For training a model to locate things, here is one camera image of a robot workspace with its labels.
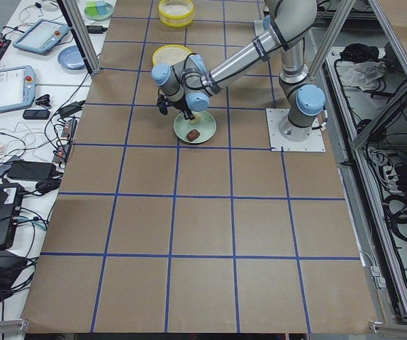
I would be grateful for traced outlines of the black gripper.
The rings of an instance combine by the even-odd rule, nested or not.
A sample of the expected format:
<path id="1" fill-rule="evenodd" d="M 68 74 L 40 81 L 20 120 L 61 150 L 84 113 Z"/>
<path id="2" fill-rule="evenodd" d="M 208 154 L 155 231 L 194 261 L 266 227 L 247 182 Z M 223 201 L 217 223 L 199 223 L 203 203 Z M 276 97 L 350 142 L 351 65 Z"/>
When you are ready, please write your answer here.
<path id="1" fill-rule="evenodd" d="M 160 90 L 157 91 L 157 107 L 163 115 L 168 114 L 168 108 L 174 107 L 183 113 L 185 120 L 193 120 L 194 114 L 188 107 L 185 96 L 182 95 L 178 100 L 173 101 L 171 97 L 167 97 Z"/>

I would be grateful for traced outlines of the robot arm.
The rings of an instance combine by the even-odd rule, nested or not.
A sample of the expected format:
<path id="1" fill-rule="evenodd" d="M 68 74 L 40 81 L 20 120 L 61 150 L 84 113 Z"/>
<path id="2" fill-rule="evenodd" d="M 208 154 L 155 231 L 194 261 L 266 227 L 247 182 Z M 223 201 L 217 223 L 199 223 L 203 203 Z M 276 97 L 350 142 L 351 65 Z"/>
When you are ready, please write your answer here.
<path id="1" fill-rule="evenodd" d="M 311 129 L 321 110 L 311 109 L 304 99 L 307 90 L 317 94 L 320 89 L 310 83 L 304 62 L 304 36 L 316 21 L 318 5 L 312 0 L 267 1 L 266 5 L 269 22 L 261 34 L 216 68 L 207 69 L 196 53 L 172 66 L 159 63 L 153 67 L 151 77 L 158 87 L 161 114 L 173 107 L 185 119 L 194 119 L 197 112 L 208 108 L 212 96 L 279 53 L 279 84 L 290 105 L 286 126 L 291 132 L 285 137 L 292 140 Z"/>

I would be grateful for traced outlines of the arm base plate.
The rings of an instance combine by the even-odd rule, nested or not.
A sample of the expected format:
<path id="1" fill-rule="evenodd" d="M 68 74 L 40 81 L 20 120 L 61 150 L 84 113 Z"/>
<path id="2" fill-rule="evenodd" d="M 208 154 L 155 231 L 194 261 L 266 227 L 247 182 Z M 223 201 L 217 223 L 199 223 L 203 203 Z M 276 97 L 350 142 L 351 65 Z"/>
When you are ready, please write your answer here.
<path id="1" fill-rule="evenodd" d="M 296 127 L 289 122 L 289 109 L 266 110 L 269 145 L 273 152 L 325 152 L 325 144 L 318 118 L 312 126 Z"/>

